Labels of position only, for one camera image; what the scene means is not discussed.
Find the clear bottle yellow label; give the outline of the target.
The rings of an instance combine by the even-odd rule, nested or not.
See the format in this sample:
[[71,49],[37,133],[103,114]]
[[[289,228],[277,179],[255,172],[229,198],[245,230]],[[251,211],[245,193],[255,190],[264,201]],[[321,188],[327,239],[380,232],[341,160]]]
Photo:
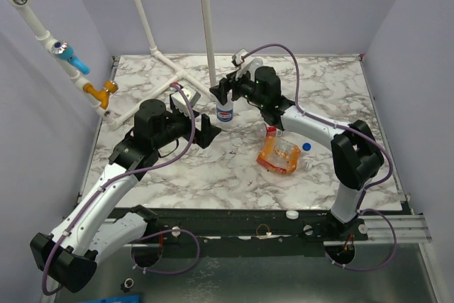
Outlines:
[[258,68],[263,66],[263,61],[260,58],[254,58],[248,66],[248,71],[250,73],[250,80],[255,82],[255,72]]

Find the clear bottle blue label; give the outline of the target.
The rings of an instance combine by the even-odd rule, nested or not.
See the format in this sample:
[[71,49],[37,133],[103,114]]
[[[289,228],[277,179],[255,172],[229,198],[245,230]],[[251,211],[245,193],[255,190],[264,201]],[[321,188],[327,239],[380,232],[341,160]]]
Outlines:
[[233,102],[228,99],[225,104],[221,102],[216,102],[216,119],[218,126],[223,131],[231,130],[233,126],[234,110]]

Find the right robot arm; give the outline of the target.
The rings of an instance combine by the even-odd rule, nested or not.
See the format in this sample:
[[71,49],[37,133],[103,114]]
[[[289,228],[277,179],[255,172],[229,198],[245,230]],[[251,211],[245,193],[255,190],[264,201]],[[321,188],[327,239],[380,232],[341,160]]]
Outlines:
[[229,99],[244,98],[260,110],[268,125],[309,138],[332,152],[340,184],[331,207],[334,218],[327,221],[326,231],[337,241],[350,235],[351,221],[358,214],[365,189],[384,164],[385,152],[370,127],[361,120],[336,123],[299,109],[294,101],[282,95],[280,78],[272,67],[262,66],[254,72],[234,71],[209,91],[223,105]]

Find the small bottle red label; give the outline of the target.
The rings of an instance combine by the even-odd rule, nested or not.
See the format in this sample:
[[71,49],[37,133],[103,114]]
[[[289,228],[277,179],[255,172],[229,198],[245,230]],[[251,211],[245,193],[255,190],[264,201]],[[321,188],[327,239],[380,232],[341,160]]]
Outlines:
[[264,124],[263,133],[266,138],[267,137],[280,138],[283,136],[283,131],[279,130],[274,126],[268,126],[266,123]]

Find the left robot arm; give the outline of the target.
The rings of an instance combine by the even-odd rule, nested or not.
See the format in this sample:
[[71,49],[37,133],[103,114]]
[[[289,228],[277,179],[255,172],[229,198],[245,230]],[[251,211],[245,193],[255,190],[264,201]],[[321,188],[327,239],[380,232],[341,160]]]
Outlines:
[[43,272],[42,290],[47,296],[48,278],[71,292],[80,291],[111,254],[135,239],[151,242],[157,225],[145,215],[126,214],[110,228],[108,215],[144,175],[161,168],[159,150],[179,138],[207,148],[221,129],[206,114],[178,109],[163,101],[144,101],[135,113],[133,128],[114,148],[97,183],[74,211],[49,234],[37,233],[31,241],[36,265]]

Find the blue bottle cap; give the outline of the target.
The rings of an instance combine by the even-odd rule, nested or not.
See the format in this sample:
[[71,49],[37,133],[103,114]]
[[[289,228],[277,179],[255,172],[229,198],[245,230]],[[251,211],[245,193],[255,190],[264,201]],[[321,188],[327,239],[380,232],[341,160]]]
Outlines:
[[309,151],[309,150],[311,150],[311,144],[310,143],[304,143],[302,148],[305,151]]

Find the crushed bottle orange label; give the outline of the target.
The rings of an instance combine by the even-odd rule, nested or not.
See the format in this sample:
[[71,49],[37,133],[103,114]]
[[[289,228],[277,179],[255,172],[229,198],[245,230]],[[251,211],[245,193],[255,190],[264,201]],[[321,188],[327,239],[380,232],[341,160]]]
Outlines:
[[256,161],[268,172],[290,175],[297,168],[300,154],[297,145],[280,137],[267,136]]

